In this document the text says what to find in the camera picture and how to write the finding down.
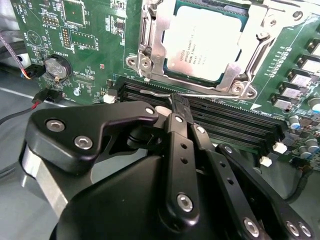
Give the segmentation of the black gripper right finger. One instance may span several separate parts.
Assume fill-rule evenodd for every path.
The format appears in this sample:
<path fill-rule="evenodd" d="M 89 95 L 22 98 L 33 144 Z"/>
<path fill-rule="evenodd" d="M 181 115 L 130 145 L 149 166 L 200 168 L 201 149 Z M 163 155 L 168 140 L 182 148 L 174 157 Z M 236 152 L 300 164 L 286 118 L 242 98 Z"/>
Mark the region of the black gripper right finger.
<path fill-rule="evenodd" d="M 233 240 L 314 240 L 312 228 L 230 145 L 214 147 L 195 124 L 188 99 L 181 100 L 197 151 L 217 181 L 230 220 Z"/>

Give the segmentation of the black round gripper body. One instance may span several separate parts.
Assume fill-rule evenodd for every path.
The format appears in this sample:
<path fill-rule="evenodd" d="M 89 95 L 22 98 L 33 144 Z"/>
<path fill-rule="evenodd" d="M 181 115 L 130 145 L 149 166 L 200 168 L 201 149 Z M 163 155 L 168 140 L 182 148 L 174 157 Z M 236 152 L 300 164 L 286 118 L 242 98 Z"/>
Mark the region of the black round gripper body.
<path fill-rule="evenodd" d="M 198 172 L 198 223 L 173 232 L 159 216 L 163 161 L 144 157 L 78 193 L 63 210 L 53 240 L 237 240 L 214 180 Z"/>

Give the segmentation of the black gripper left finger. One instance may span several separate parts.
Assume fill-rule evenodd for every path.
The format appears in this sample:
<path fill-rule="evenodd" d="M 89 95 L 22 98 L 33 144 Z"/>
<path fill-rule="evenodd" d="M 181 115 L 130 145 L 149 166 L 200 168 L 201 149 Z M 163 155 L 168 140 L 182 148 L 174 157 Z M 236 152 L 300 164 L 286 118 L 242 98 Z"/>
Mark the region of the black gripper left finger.
<path fill-rule="evenodd" d="M 139 149 L 164 160 L 159 209 L 173 229 L 200 217 L 189 101 L 168 95 L 171 109 L 144 101 L 44 109 L 33 113 L 25 133 L 24 170 L 60 217 L 71 199 L 92 185 L 96 163 Z"/>

